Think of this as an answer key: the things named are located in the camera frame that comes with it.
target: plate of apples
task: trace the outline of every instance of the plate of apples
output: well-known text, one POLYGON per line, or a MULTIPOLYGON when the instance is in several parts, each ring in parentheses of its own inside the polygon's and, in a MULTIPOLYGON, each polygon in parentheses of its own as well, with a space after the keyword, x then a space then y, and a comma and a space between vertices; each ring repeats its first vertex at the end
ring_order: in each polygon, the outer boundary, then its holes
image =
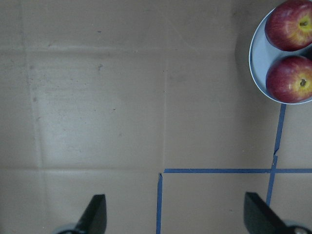
POLYGON ((253 35, 249 67, 270 99, 312 101, 312 1, 287 0, 267 14, 253 35))

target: white bowl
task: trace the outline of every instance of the white bowl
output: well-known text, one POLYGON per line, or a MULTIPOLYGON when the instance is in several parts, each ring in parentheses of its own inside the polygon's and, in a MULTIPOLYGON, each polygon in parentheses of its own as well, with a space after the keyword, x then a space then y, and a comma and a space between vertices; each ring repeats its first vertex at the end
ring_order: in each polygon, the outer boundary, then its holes
POLYGON ((285 103, 281 102, 269 94, 266 88, 266 75, 268 72, 268 69, 272 65, 274 61, 277 59, 280 59, 282 57, 290 56, 290 55, 304 55, 305 52, 308 50, 311 50, 311 46, 309 45, 301 50, 297 50, 294 52, 286 52, 281 51, 274 46, 272 46, 264 33, 264 27, 265 23, 269 17, 269 15, 272 13, 272 11, 266 15, 266 17, 260 22, 258 25, 254 35, 253 39, 250 45, 249 49, 249 68, 250 72, 252 74, 253 80, 256 84, 256 86, 260 89, 260 91, 267 96, 268 98, 277 101, 279 103, 284 104, 302 104, 309 101, 312 101, 312 97, 305 99, 303 101, 297 102, 297 103, 285 103))

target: apple stem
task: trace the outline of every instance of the apple stem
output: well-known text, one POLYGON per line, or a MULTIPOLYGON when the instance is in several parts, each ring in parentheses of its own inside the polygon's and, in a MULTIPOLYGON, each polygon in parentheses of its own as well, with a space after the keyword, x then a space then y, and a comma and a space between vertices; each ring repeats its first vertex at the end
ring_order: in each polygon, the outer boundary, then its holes
POLYGON ((300 26, 307 26, 307 25, 308 25, 308 22, 306 22, 306 21, 300 23, 300 26))
POLYGON ((305 79, 302 79, 301 82, 300 82, 300 85, 301 85, 301 86, 305 86, 306 83, 307 83, 306 80, 305 80, 305 79))

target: apple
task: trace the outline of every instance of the apple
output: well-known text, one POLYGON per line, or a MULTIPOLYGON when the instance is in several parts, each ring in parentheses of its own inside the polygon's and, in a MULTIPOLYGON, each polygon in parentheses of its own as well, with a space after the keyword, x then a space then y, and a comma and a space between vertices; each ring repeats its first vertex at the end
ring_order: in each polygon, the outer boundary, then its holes
POLYGON ((267 19, 269 43, 283 51, 300 50, 312 43, 312 2, 288 0, 277 6, 267 19))
POLYGON ((312 97, 312 61, 303 56, 277 60, 267 72, 266 88, 272 97, 284 103, 312 97))

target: round plate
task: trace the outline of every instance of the round plate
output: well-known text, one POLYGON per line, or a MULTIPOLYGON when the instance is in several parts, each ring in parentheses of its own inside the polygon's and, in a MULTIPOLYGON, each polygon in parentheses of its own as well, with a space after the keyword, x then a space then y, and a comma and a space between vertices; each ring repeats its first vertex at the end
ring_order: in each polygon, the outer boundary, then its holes
MULTIPOLYGON (((305 52, 310 50, 312 45, 309 45, 301 50, 297 50, 294 52, 286 52, 281 51, 274 46, 272 46, 264 33, 264 27, 265 23, 272 13, 272 11, 260 22, 259 26, 257 27, 253 39, 250 45, 249 49, 249 68, 250 72, 252 74, 253 80, 257 87, 260 89, 261 92, 263 92, 264 95, 266 95, 268 98, 277 101, 279 103, 288 104, 285 102, 281 102, 269 94, 266 88, 266 75, 268 72, 268 69, 272 65, 272 63, 280 59, 282 57, 290 56, 290 55, 303 55, 305 52)), ((301 102, 297 103, 289 103, 289 104, 302 104, 312 101, 312 97, 306 100, 303 100, 301 102)))

